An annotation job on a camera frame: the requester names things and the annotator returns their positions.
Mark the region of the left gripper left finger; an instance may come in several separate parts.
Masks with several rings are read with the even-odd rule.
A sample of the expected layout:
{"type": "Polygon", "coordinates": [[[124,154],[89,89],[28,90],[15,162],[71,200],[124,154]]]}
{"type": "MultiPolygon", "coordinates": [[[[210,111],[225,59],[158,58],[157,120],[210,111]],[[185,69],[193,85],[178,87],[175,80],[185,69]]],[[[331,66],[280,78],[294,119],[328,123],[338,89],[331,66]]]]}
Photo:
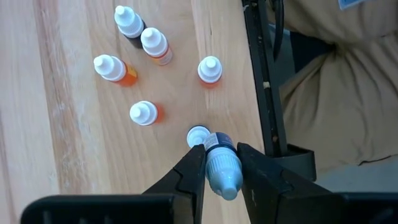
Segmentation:
{"type": "Polygon", "coordinates": [[[205,191],[205,148],[192,147],[143,195],[145,212],[154,222],[201,224],[205,191]]]}

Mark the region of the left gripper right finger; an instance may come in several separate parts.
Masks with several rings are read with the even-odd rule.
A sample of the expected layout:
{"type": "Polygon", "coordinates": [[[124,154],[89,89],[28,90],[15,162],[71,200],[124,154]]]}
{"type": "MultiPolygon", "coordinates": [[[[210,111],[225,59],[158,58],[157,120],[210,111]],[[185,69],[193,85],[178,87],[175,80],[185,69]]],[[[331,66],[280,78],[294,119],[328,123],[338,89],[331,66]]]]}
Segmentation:
{"type": "Polygon", "coordinates": [[[342,198],[248,144],[238,143],[242,193],[252,224],[339,224],[342,198]]]}

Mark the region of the orange dropper bottle white cap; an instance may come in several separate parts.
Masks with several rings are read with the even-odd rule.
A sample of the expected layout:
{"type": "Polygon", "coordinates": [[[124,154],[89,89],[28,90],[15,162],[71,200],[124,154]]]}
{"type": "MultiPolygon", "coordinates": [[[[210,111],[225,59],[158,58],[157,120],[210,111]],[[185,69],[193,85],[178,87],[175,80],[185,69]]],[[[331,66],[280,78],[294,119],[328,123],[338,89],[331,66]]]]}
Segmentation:
{"type": "Polygon", "coordinates": [[[197,73],[205,88],[214,88],[221,80],[223,67],[217,57],[207,56],[198,64],[197,73]]]}
{"type": "Polygon", "coordinates": [[[121,59],[111,55],[99,55],[93,59],[97,74],[107,81],[121,86],[131,86],[137,82],[136,70],[121,59]]]}
{"type": "Polygon", "coordinates": [[[131,106],[129,116],[140,126],[150,126],[163,121],[164,109],[151,101],[139,101],[131,106]]]}
{"type": "Polygon", "coordinates": [[[173,57],[173,52],[165,35],[156,28],[148,27],[142,31],[141,43],[144,52],[157,64],[167,65],[173,57]]]}

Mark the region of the black dropper bottle white cap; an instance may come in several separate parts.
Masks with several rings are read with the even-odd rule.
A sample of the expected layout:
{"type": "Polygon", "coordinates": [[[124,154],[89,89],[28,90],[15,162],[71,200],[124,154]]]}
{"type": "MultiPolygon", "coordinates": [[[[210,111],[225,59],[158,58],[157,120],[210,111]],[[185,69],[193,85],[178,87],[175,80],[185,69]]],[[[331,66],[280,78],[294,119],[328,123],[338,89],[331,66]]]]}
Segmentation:
{"type": "Polygon", "coordinates": [[[140,15],[131,7],[116,6],[114,21],[125,38],[137,49],[142,49],[141,34],[147,27],[140,15]]]}

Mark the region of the person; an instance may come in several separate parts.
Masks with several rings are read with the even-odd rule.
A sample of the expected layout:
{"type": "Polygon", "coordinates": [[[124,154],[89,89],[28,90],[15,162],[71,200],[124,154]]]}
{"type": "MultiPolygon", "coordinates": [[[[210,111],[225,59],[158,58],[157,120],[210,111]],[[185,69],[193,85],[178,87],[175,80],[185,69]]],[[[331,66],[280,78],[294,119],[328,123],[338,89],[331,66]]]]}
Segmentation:
{"type": "Polygon", "coordinates": [[[285,27],[335,49],[281,86],[289,143],[317,172],[398,156],[398,0],[285,0],[285,27]]]}

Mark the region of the black frame bracket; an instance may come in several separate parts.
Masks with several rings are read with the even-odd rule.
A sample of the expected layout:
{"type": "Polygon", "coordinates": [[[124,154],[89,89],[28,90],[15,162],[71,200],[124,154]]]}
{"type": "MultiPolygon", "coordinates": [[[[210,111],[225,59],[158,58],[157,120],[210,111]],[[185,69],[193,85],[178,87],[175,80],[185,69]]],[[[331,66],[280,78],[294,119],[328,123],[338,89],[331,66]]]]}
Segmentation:
{"type": "Polygon", "coordinates": [[[307,180],[317,179],[315,153],[309,149],[288,144],[285,151],[276,153],[274,160],[307,180]]]}

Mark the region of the black aluminium table frame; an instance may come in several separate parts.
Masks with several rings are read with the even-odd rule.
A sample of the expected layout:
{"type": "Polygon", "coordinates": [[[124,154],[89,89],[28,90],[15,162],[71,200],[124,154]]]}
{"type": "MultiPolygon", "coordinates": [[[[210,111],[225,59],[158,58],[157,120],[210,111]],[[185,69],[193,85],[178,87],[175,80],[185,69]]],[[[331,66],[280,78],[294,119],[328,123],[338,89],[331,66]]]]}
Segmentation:
{"type": "Polygon", "coordinates": [[[284,34],[283,0],[241,0],[261,120],[265,154],[287,147],[275,69],[284,34]]]}

